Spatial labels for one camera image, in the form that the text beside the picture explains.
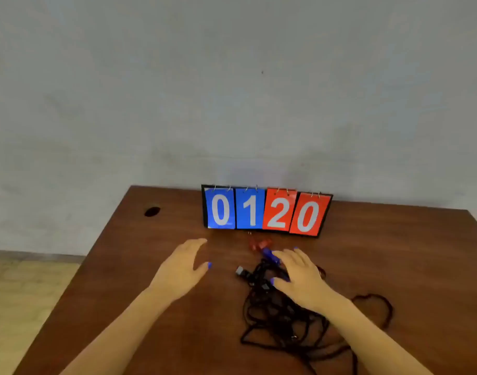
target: table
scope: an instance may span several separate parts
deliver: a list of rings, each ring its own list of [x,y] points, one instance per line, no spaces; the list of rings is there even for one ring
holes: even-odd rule
[[[160,213],[145,217],[154,205]],[[301,247],[345,296],[386,296],[395,307],[388,333],[431,371],[477,374],[477,222],[466,210],[334,201],[319,239],[268,236],[275,248]],[[133,186],[15,374],[58,374],[197,237],[208,243],[196,264],[212,269],[154,324],[126,373],[307,373],[285,353],[239,343],[248,286],[234,272],[259,261],[247,233],[204,228],[200,191]],[[314,366],[350,374],[350,354]]]

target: person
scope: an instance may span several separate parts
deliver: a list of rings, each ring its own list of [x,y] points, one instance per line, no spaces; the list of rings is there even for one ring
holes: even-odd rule
[[[210,268],[193,269],[206,239],[179,245],[158,269],[150,285],[94,339],[61,375],[120,375],[154,321],[175,300],[187,294]],[[290,278],[272,284],[301,307],[326,316],[372,375],[431,375],[431,372],[375,326],[347,298],[331,289],[309,257],[295,248],[273,252]]]

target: black grommet hole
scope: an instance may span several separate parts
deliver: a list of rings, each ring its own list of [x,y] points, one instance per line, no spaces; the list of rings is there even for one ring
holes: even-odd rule
[[[148,208],[147,211],[145,212],[145,217],[153,217],[157,215],[160,212],[159,207],[151,207]]]

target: person's right arm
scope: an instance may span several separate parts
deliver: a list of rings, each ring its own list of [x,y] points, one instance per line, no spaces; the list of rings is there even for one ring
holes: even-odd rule
[[[372,375],[432,375],[350,300],[330,288],[304,252],[295,248],[273,254],[283,262],[290,278],[290,282],[273,278],[275,288],[301,307],[327,317]]]

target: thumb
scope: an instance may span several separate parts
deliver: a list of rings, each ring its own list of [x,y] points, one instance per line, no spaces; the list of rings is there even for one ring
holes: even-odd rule
[[[211,265],[211,262],[204,262],[198,266],[198,268],[193,272],[196,280],[195,283],[198,283],[200,279],[204,277],[205,273],[207,272],[207,270],[210,269]]]
[[[274,286],[277,290],[279,290],[280,292],[283,292],[287,296],[290,297],[290,295],[292,294],[292,283],[286,282],[285,280],[280,279],[279,277],[272,277],[270,282],[272,286]]]

